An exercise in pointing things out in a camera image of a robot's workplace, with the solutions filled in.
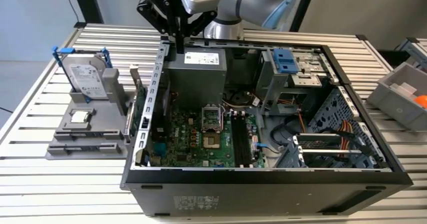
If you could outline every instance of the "aluminum slatted surface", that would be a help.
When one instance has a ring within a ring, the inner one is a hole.
[[[388,72],[372,50],[353,35],[278,33],[246,30],[246,40],[328,45],[361,98]],[[129,65],[138,65],[142,80],[150,67],[160,36],[154,29],[88,24],[72,40],[77,49],[110,51],[120,69],[118,81],[132,89]],[[8,223],[282,223],[397,224],[427,222],[427,136],[412,133],[380,111],[369,108],[413,186],[348,217],[196,217],[154,219],[144,216],[129,192],[120,190],[124,160],[44,160],[70,98],[64,72],[56,67],[29,95],[16,122],[8,121],[0,145],[0,222]]]
[[[427,39],[417,38],[417,40],[419,40],[419,44],[421,45],[423,49],[427,52]]]

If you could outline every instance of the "case label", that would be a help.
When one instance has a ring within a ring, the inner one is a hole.
[[[72,77],[81,93],[89,98],[106,98],[98,71],[92,65],[70,64]]]
[[[220,197],[216,195],[174,195],[173,202],[177,210],[214,210]]]
[[[208,52],[185,52],[184,64],[218,65],[220,54]]]

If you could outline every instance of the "white wall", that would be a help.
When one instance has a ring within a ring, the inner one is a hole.
[[[68,0],[0,0],[0,15],[0,60],[50,60],[52,46],[62,44],[77,21]]]
[[[364,34],[377,49],[427,38],[427,0],[312,0],[300,32]]]
[[[150,27],[136,11],[140,0],[96,0],[105,24]]]

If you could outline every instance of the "gray storage bin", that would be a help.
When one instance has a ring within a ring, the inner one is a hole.
[[[408,91],[399,91],[400,85]],[[427,109],[413,101],[423,95],[427,95],[427,73],[403,63],[377,81],[367,102],[412,131],[427,131]]]

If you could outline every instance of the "motherboard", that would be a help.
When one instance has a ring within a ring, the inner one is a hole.
[[[165,142],[153,144],[152,166],[234,168],[236,159],[248,156],[253,168],[264,167],[261,150],[254,148],[258,130],[253,115],[240,117],[244,130],[232,123],[233,113],[216,107],[201,110],[174,109],[170,113],[169,135]],[[236,148],[236,137],[242,139]]]

